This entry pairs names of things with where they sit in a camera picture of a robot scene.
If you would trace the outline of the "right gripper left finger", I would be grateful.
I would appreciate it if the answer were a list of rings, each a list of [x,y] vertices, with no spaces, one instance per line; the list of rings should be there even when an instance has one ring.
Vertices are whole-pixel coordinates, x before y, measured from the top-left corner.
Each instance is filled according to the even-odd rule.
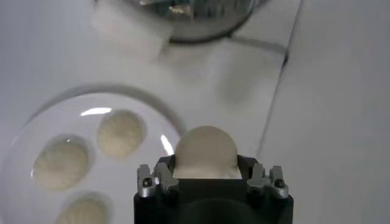
[[[141,198],[152,198],[159,191],[169,197],[179,193],[179,180],[174,177],[175,155],[161,157],[151,172],[147,164],[137,168],[137,194]]]

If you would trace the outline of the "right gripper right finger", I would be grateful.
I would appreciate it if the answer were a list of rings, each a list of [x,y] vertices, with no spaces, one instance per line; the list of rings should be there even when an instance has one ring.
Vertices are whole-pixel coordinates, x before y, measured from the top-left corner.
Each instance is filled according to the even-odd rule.
[[[281,166],[273,166],[266,173],[266,169],[255,158],[237,156],[238,168],[242,179],[247,184],[248,193],[260,197],[269,194],[277,200],[289,197],[289,187],[283,177]]]

